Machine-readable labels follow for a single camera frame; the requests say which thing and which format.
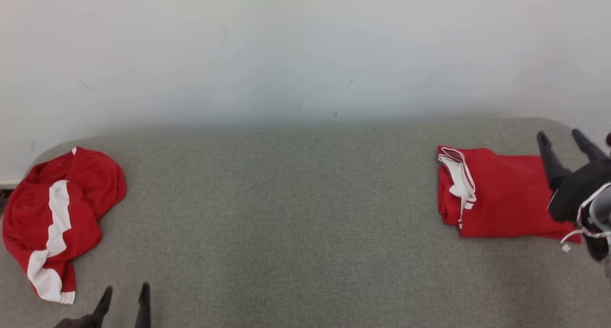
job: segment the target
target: gray table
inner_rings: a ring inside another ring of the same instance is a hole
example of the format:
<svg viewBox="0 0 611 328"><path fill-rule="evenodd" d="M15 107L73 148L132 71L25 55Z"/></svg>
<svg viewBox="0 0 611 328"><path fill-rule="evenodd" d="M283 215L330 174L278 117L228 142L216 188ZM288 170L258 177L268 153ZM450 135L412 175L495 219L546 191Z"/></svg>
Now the gray table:
<svg viewBox="0 0 611 328"><path fill-rule="evenodd" d="M119 163L125 199L75 260L72 306L38 299L0 248L0 326L50 328L114 287L105 327L132 327L142 282L154 328L608 327L611 286L557 241L460 239L437 213L436 147L586 162L545 119L298 128L64 143Z"/></svg>

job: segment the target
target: folded red shirt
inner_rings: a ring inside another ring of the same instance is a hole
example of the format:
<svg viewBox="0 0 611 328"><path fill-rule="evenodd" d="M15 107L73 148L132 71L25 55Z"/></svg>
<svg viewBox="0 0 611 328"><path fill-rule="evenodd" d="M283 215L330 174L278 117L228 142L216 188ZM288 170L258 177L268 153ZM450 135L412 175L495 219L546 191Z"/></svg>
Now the folded red shirt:
<svg viewBox="0 0 611 328"><path fill-rule="evenodd" d="M439 213L461 237L562 239L571 223L552 220L541 156L501 156L486 148L438 146ZM580 243L578 235L567 241Z"/></svg>
<svg viewBox="0 0 611 328"><path fill-rule="evenodd" d="M9 197L2 238L36 294L72 304L72 259L102 238L98 220L125 196L123 171L109 156L80 147L35 165Z"/></svg>

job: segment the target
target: white trim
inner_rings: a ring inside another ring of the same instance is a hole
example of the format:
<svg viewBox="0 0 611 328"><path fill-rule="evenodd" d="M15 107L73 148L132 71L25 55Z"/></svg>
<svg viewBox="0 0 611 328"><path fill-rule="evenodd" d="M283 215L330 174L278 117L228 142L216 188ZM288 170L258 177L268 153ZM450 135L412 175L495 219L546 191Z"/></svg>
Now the white trim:
<svg viewBox="0 0 611 328"><path fill-rule="evenodd" d="M49 208L53 223L49 226L49 237L46 241L45 250L35 250L30 255L28 262L28 279L36 289L37 294L44 300L72 304L74 302L74 291L62 292L62 280L54 269L43 268L46 260L66 250L63 233L72 228L68 204L67 180L59 180L49 187Z"/></svg>
<svg viewBox="0 0 611 328"><path fill-rule="evenodd" d="M449 191L452 195L461 198L460 217L458 228L463 228L463 211L473 208L476 201L475 182L471 177L471 172L465 161L464 154L456 149L441 148L438 159L449 170L454 185Z"/></svg>

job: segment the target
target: white wall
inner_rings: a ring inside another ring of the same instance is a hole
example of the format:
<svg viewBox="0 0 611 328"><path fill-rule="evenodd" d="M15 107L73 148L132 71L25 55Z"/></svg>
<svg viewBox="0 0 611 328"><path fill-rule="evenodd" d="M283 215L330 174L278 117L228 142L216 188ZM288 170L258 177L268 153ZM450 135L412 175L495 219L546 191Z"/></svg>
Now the white wall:
<svg viewBox="0 0 611 328"><path fill-rule="evenodd" d="M0 0L0 182L144 125L493 112L602 140L609 2Z"/></svg>

